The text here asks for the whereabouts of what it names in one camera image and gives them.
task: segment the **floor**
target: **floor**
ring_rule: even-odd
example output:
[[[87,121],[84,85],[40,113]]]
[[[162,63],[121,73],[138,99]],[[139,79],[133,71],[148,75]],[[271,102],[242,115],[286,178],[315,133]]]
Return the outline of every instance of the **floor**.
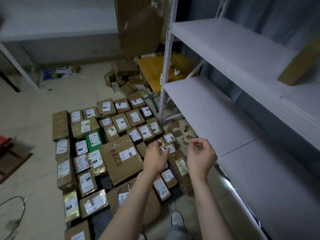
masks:
[[[22,89],[20,93],[15,93],[0,80],[0,134],[15,138],[19,145],[18,152],[31,150],[34,153],[0,185],[0,203],[13,196],[26,199],[26,210],[16,240],[63,239],[66,225],[62,192],[56,187],[52,113],[88,108],[108,98],[122,98],[120,92],[114,93],[104,82],[103,76],[110,68],[110,63],[83,65],[78,75],[42,82],[37,92],[19,76],[11,79]],[[148,99],[146,102],[155,113],[151,101]],[[169,104],[164,110],[164,117],[177,112],[174,104]],[[181,119],[180,128],[185,124],[186,121]],[[186,134],[196,136],[192,128]],[[178,143],[186,154],[187,146],[181,141],[183,137],[188,141],[184,135],[178,138]],[[215,168],[211,169],[208,182],[236,239],[266,239],[236,191]],[[146,230],[147,238],[163,239],[174,210],[182,213],[187,231],[193,238],[201,239],[194,198],[188,196],[182,196],[170,206],[163,207],[161,217]],[[21,211],[22,202],[19,199],[0,207],[0,239],[4,239],[8,233],[12,222],[7,222],[18,218]]]

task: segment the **person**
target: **person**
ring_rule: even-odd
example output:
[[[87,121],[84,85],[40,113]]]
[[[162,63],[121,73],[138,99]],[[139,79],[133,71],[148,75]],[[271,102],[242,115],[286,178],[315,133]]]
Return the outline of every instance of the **person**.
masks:
[[[142,172],[138,174],[126,200],[101,234],[99,240],[139,239],[150,188],[157,175],[163,172],[167,166],[170,150],[167,148],[161,155],[160,145],[161,142],[154,141],[147,148]],[[195,150],[196,145],[200,145],[202,150],[197,152]],[[234,240],[235,238],[207,183],[207,175],[216,161],[217,155],[206,139],[194,138],[190,140],[187,152],[187,167],[194,189],[202,239]],[[184,232],[183,222],[182,215],[175,211],[171,216],[171,227],[168,229],[165,239],[191,240],[192,237]]]

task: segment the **green box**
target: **green box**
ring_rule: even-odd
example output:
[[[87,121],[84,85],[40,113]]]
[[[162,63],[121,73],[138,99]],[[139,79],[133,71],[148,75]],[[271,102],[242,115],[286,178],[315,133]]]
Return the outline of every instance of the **green box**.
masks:
[[[102,145],[101,137],[99,132],[92,133],[88,136],[85,136],[87,141],[89,152],[93,152],[98,150],[99,146]]]

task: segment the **pile of cardboard boxes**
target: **pile of cardboard boxes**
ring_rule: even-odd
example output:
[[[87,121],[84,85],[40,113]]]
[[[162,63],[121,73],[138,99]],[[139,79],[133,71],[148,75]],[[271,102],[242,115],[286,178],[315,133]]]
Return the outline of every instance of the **pile of cardboard boxes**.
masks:
[[[114,74],[115,79],[121,77],[125,84],[117,84],[125,97],[52,115],[57,187],[63,191],[66,223],[83,219],[66,230],[65,239],[91,239],[88,217],[109,206],[113,214],[117,212],[143,169],[147,145],[155,140],[162,143],[161,153],[170,148],[170,168],[157,176],[150,189],[143,223],[148,224],[160,215],[160,201],[171,196],[169,190],[178,182],[184,193],[193,192],[186,157],[176,149],[173,134],[163,133],[145,103],[144,92],[125,82],[124,76],[138,72],[135,65],[124,65],[127,63],[126,60],[114,61],[117,65],[108,72]],[[107,192],[97,182],[108,175],[113,189]]]

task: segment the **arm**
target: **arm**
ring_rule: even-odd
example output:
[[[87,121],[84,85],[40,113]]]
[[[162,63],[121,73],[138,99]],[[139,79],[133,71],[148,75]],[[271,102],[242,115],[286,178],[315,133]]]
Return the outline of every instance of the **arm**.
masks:
[[[195,151],[200,144],[202,150]],[[235,240],[217,200],[207,183],[207,175],[217,155],[206,139],[192,139],[188,147],[187,166],[194,189],[195,204],[203,240]]]
[[[139,173],[130,193],[99,240],[137,240],[139,238],[150,189],[156,176],[166,168],[170,152],[170,149],[167,148],[160,155],[159,143],[162,144],[159,141],[154,141],[146,150],[143,171]]]

